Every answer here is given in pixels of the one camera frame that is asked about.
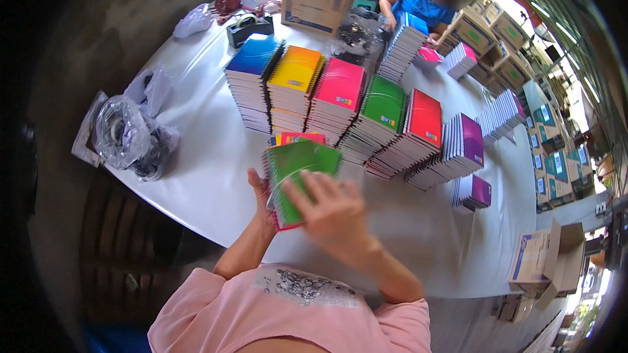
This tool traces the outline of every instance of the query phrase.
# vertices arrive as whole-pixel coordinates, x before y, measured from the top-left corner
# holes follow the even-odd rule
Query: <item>pink t-shirt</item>
[[[350,286],[278,264],[225,281],[197,268],[148,331],[155,353],[232,353],[292,336],[329,352],[429,352],[425,300],[383,304],[373,313]]]

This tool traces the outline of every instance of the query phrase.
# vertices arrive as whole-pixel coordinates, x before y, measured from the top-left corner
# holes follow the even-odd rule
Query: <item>stack of notebooks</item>
[[[508,89],[493,100],[475,121],[482,127],[484,146],[490,146],[523,123],[525,115],[519,99]]]
[[[311,93],[325,64],[318,51],[291,45],[285,49],[266,86],[273,133],[302,132]]]
[[[409,169],[405,181],[427,191],[452,178],[467,176],[484,168],[484,147],[480,125],[459,113],[443,126],[441,152]]]
[[[477,59],[475,59],[473,49],[461,42],[449,52],[449,55],[445,56],[443,63],[447,74],[453,79],[460,79],[477,65]]]
[[[366,171],[390,179],[417,161],[440,152],[443,111],[440,103],[414,89],[408,98],[408,109],[401,136],[372,156]]]
[[[330,145],[338,143],[358,113],[365,79],[364,68],[328,59],[312,97],[306,131],[325,133]]]
[[[416,67],[419,67],[423,71],[434,71],[434,69],[443,62],[440,55],[435,49],[421,47],[416,55],[416,58],[412,61]]]
[[[491,185],[476,175],[456,178],[451,190],[451,208],[473,214],[491,205]]]
[[[266,80],[283,46],[284,41],[274,35],[252,34],[225,66],[231,95],[247,128],[271,133]]]
[[[302,223],[301,214],[283,192],[283,181],[290,178],[295,186],[307,193],[301,179],[301,170],[308,169],[312,172],[325,172],[333,177],[337,176],[340,156],[337,150],[311,140],[271,146],[264,151],[264,170],[270,181],[267,206],[272,210],[278,231],[293,229]]]
[[[343,159],[364,164],[375,152],[399,135],[406,110],[406,92],[395,83],[374,75],[367,87],[356,121],[340,139]]]
[[[386,45],[386,53],[377,70],[378,75],[399,83],[428,35],[428,25],[424,20],[404,12],[394,35]]]

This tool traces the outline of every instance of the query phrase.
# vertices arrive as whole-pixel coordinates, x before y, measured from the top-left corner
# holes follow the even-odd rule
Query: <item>concrete floor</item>
[[[52,306],[78,345],[78,244],[94,168],[70,154],[72,141],[96,92],[121,93],[177,21],[211,1],[68,0],[44,48],[28,112],[35,123],[39,161],[36,215],[28,228]],[[522,347],[546,323],[529,319],[526,333],[519,327],[487,326],[496,324],[489,316],[491,299],[430,304],[436,352],[480,351],[470,347],[476,341],[480,346],[497,340],[494,330],[498,339]],[[491,345],[483,351],[516,350]]]

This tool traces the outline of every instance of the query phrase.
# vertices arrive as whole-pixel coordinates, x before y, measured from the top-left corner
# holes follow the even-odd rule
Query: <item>hand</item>
[[[394,17],[386,18],[384,22],[384,28],[388,30],[391,34],[394,33],[395,28],[397,27],[397,20]]]
[[[268,203],[268,181],[260,179],[257,171],[253,168],[247,169],[246,173],[249,177],[249,184],[255,192],[257,204],[253,220],[259,219],[265,226],[271,226],[274,229],[272,211],[266,208],[266,203]]]
[[[364,199],[356,184],[338,183],[321,172],[301,171],[311,196],[288,179],[283,190],[303,216],[309,238],[337,260],[355,265],[364,254],[379,246],[367,229]]]

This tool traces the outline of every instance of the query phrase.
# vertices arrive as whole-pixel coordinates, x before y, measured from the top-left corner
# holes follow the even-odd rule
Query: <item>blue notebook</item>
[[[263,78],[270,74],[270,64],[278,59],[278,52],[284,44],[284,40],[274,35],[252,34],[227,63],[225,72],[247,73]]]
[[[424,35],[429,35],[428,24],[409,12],[404,12],[401,15],[401,25],[404,27],[412,27],[423,33]]]

